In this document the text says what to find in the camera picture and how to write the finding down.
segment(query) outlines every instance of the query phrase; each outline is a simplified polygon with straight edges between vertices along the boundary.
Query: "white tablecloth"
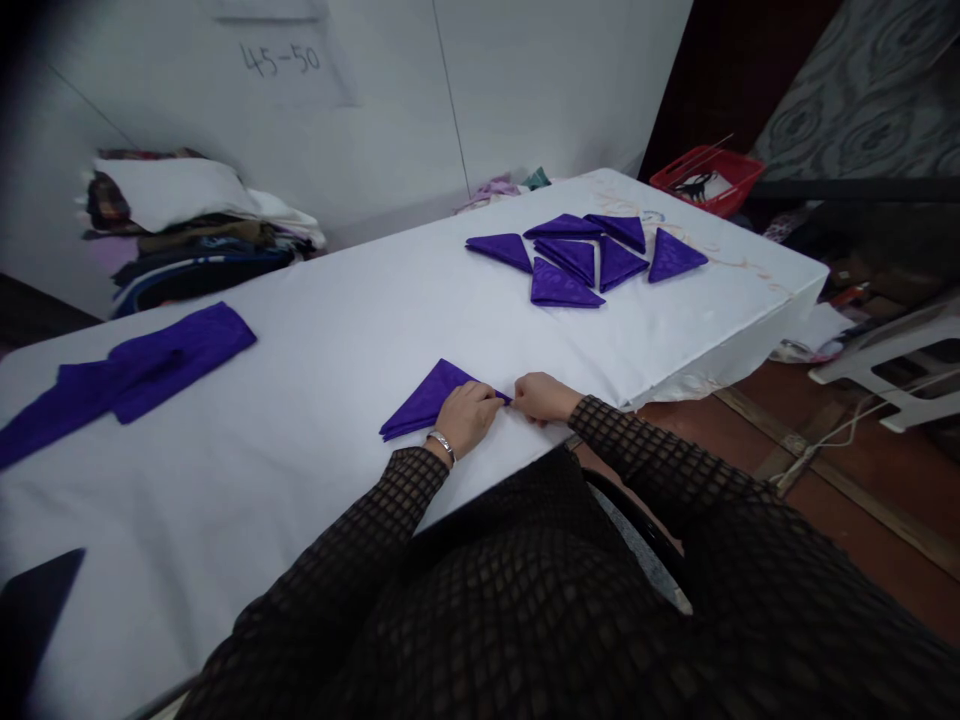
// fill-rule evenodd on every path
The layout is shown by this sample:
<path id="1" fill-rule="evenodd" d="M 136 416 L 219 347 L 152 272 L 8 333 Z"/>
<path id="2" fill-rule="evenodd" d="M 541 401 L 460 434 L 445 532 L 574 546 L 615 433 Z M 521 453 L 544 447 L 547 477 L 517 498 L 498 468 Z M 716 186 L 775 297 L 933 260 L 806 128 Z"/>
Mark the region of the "white tablecloth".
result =
<path id="1" fill-rule="evenodd" d="M 529 302 L 529 275 L 463 249 L 562 212 L 640 214 L 648 237 L 662 225 L 712 262 L 657 285 L 633 279 L 599 310 L 545 309 Z M 103 359 L 221 299 L 259 338 L 136 423 L 102 417 L 0 476 L 0 580 L 87 548 L 36 696 L 53 715 L 119 718 L 196 673 L 389 454 L 422 442 L 426 431 L 386 444 L 377 431 L 439 358 L 507 394 L 543 370 L 622 407 L 700 397 L 752 372 L 809 312 L 826 272 L 598 170 L 13 353 L 0 363 L 2 423 L 61 363 Z M 502 412 L 423 525 L 566 434 Z"/>

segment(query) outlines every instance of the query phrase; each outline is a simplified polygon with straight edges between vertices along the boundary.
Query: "plastic basket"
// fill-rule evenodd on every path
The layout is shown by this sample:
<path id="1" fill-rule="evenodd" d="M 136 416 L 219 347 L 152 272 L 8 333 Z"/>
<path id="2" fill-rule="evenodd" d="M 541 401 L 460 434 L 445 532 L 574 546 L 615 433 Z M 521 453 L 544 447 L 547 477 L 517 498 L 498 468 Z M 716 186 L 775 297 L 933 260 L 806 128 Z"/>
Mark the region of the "plastic basket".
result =
<path id="1" fill-rule="evenodd" d="M 767 166 L 759 160 L 745 155 L 700 145 L 650 178 L 650 184 L 657 190 L 670 193 L 694 207 L 727 218 L 740 209 L 750 190 L 753 189 L 753 184 L 766 168 Z M 708 172 L 719 173 L 733 187 L 702 203 L 695 203 L 686 195 L 670 190 L 671 186 L 692 175 Z"/>

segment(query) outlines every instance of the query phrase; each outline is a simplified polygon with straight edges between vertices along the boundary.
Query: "purple cloth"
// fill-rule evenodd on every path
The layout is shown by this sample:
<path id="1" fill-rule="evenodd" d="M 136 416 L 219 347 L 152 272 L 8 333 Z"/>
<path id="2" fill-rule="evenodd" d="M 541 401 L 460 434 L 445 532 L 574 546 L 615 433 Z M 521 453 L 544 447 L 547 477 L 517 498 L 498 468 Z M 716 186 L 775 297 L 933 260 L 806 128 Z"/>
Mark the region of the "purple cloth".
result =
<path id="1" fill-rule="evenodd" d="M 107 275 L 115 275 L 127 263 L 135 262 L 140 254 L 135 237 L 117 235 L 90 240 L 87 250 L 93 255 L 97 265 L 107 271 Z"/>
<path id="2" fill-rule="evenodd" d="M 571 238 L 574 240 L 580 238 L 584 240 L 596 240 L 602 234 L 603 228 L 599 225 L 594 225 L 589 220 L 578 218 L 576 215 L 564 213 L 563 215 L 555 217 L 550 222 L 537 225 L 535 228 L 530 228 L 523 236 L 527 238 L 527 240 L 535 240 L 537 238 Z"/>
<path id="3" fill-rule="evenodd" d="M 660 282 L 708 262 L 710 259 L 699 250 L 680 242 L 663 228 L 657 228 L 657 246 L 647 279 L 652 283 Z"/>
<path id="4" fill-rule="evenodd" d="M 523 240 L 516 233 L 470 238 L 467 240 L 466 248 L 471 252 L 480 253 L 507 265 L 512 265 L 525 273 L 533 272 L 530 269 L 527 249 L 523 246 Z"/>
<path id="5" fill-rule="evenodd" d="M 599 225 L 612 238 L 616 238 L 628 248 L 641 255 L 647 253 L 647 238 L 643 234 L 640 218 L 618 218 L 612 215 L 584 215 L 584 220 Z"/>
<path id="6" fill-rule="evenodd" d="M 471 380 L 479 382 L 453 363 L 441 358 L 413 394 L 400 406 L 400 409 L 380 428 L 383 441 L 387 442 L 414 430 L 436 425 L 443 401 L 449 397 L 454 388 Z M 512 398 L 502 392 L 497 392 L 497 397 L 503 398 L 508 405 L 513 402 Z"/>
<path id="7" fill-rule="evenodd" d="M 606 300 L 555 265 L 534 258 L 530 302 L 541 307 L 598 308 Z"/>
<path id="8" fill-rule="evenodd" d="M 537 239 L 533 241 L 533 249 L 579 278 L 587 287 L 593 287 L 596 271 L 593 264 L 593 245 L 590 243 Z"/>
<path id="9" fill-rule="evenodd" d="M 600 292 L 612 290 L 648 267 L 650 263 L 625 250 L 616 240 L 600 238 Z"/>
<path id="10" fill-rule="evenodd" d="M 0 430 L 0 469 L 111 410 L 124 425 L 138 420 L 256 340 L 221 302 L 117 345 L 106 360 L 61 365 L 56 385 Z"/>

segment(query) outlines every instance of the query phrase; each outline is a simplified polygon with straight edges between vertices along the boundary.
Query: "white plastic chair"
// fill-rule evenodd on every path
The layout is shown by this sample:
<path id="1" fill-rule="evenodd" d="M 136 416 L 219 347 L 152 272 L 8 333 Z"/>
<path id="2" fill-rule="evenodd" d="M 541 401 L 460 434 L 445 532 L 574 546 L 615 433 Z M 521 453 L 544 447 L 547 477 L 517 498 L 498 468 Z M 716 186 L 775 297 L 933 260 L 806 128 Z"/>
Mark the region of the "white plastic chair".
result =
<path id="1" fill-rule="evenodd" d="M 877 328 L 857 338 L 832 363 L 811 370 L 812 380 L 825 385 L 848 378 L 890 404 L 900 408 L 896 415 L 880 421 L 894 432 L 908 427 L 960 413 L 960 390 L 925 400 L 901 390 L 873 372 L 873 368 L 888 360 L 907 357 L 923 367 L 932 376 L 960 368 L 960 363 L 943 363 L 919 352 L 941 340 L 960 339 L 960 298 L 940 305 L 918 310 L 906 317 Z"/>

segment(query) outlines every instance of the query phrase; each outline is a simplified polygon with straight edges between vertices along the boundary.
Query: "person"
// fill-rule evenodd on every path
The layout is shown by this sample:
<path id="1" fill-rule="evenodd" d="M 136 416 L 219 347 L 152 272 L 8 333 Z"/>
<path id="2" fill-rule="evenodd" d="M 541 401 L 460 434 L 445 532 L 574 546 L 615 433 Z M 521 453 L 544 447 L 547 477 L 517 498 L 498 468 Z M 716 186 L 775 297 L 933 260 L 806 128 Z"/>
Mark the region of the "person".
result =
<path id="1" fill-rule="evenodd" d="M 563 447 L 414 537 L 457 482 L 430 438 L 243 611 L 178 717 L 960 717 L 958 653 L 767 485 L 544 373 L 515 397 L 682 541 L 692 616 Z M 456 459 L 502 402 L 451 393 L 436 429 Z"/>

